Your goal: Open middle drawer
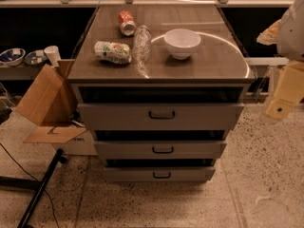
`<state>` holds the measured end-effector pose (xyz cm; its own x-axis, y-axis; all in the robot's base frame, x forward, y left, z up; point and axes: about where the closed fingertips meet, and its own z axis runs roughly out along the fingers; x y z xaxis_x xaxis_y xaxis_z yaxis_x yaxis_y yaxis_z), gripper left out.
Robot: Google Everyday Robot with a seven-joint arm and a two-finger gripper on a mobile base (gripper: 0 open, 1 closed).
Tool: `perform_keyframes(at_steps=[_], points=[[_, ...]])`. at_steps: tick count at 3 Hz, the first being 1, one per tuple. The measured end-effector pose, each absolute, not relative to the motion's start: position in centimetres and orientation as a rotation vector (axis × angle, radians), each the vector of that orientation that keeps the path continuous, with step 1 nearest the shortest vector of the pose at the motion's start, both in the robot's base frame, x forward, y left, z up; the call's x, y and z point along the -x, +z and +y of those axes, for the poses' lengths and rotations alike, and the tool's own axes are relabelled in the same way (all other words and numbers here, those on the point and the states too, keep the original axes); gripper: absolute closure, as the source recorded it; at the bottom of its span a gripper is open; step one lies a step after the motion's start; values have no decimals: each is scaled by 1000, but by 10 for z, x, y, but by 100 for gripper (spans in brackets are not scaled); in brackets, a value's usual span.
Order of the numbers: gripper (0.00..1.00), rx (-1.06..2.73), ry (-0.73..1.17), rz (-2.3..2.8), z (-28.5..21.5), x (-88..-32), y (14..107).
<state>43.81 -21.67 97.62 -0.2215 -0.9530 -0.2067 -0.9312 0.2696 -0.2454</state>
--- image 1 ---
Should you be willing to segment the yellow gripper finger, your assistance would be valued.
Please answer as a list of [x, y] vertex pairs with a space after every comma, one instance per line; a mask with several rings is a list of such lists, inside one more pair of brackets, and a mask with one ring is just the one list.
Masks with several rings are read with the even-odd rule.
[[258, 35], [256, 41], [266, 46], [274, 45], [277, 41], [277, 35], [280, 24], [281, 20], [275, 21], [273, 24], [271, 24], [268, 28], [266, 28]]
[[304, 63], [291, 61], [279, 71], [275, 91], [265, 115], [282, 121], [304, 98]]

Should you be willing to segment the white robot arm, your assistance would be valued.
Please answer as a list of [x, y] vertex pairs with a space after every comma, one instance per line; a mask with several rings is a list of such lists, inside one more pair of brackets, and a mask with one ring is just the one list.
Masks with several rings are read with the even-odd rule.
[[304, 99], [304, 0], [294, 0], [256, 41], [266, 46], [276, 44], [277, 53], [289, 60], [278, 72], [275, 91], [264, 110], [268, 118], [282, 121]]

